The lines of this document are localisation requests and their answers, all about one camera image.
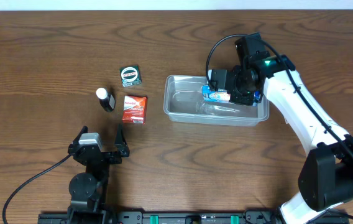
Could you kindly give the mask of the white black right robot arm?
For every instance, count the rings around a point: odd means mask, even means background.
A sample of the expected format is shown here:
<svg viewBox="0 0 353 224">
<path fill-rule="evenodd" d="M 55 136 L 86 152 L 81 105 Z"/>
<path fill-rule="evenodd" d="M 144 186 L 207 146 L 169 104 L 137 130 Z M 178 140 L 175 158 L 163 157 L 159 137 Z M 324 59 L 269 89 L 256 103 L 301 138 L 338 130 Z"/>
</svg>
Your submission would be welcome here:
<svg viewBox="0 0 353 224">
<path fill-rule="evenodd" d="M 311 223 L 326 215 L 351 219 L 336 206 L 353 200 L 353 136 L 322 109 L 286 55 L 243 55 L 228 70 L 206 70 L 211 90 L 231 103 L 252 106 L 266 97 L 298 136 L 306 160 L 298 193 L 278 209 L 274 223 Z"/>
</svg>

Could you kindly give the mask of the blue Cool Fever box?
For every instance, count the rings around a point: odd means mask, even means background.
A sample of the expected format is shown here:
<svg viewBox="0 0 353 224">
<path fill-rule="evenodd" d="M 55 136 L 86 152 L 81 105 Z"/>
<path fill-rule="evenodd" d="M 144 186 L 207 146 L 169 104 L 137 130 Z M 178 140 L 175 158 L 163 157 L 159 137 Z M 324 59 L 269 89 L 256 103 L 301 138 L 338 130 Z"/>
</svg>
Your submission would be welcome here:
<svg viewBox="0 0 353 224">
<path fill-rule="evenodd" d="M 257 106 L 262 101 L 262 95 L 259 91 L 249 92 L 248 95 L 238 95 L 237 93 L 228 93 L 223 89 L 214 91 L 210 89 L 209 85 L 203 85 L 201 93 L 204 101 L 213 103 Z"/>
</svg>

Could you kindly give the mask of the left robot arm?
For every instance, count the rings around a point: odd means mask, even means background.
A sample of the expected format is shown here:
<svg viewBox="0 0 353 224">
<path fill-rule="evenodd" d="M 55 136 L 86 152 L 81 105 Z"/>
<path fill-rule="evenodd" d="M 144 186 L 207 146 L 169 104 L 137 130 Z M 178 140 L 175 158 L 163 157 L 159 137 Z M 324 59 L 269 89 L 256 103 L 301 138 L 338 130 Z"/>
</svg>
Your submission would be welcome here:
<svg viewBox="0 0 353 224">
<path fill-rule="evenodd" d="M 85 171 L 69 183 L 67 223 L 117 223 L 114 209 L 106 205 L 106 192 L 110 166 L 121 164 L 122 158 L 130 155 L 122 125 L 117 127 L 114 146 L 115 151 L 103 152 L 100 135 L 89 133 L 86 126 L 69 145 L 68 154 L 85 166 Z"/>
</svg>

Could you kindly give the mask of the red Panadol ActiFast packet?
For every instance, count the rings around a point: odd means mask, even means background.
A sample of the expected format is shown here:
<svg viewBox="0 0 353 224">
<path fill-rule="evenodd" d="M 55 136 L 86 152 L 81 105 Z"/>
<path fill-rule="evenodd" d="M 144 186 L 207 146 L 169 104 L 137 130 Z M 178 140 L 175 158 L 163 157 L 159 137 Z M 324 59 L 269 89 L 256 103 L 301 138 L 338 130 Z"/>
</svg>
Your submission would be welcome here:
<svg viewBox="0 0 353 224">
<path fill-rule="evenodd" d="M 144 124 L 147 109 L 147 97 L 125 96 L 123 123 Z"/>
</svg>

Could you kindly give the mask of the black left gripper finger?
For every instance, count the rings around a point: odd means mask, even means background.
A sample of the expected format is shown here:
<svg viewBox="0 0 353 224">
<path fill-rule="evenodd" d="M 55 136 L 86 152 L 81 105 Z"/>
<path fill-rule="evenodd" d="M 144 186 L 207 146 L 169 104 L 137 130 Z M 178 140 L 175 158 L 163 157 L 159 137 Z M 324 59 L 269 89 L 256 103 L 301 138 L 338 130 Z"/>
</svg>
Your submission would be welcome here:
<svg viewBox="0 0 353 224">
<path fill-rule="evenodd" d="M 114 145 L 119 152 L 127 152 L 127 143 L 124 137 L 122 124 L 119 124 L 117 127 Z"/>
<path fill-rule="evenodd" d="M 79 145 L 79 140 L 80 140 L 80 137 L 82 136 L 82 134 L 85 134 L 88 132 L 88 127 L 87 126 L 83 126 L 81 131 L 78 133 L 78 135 L 76 136 L 76 138 L 74 138 L 74 140 L 72 140 L 70 146 L 76 146 L 76 145 Z"/>
</svg>

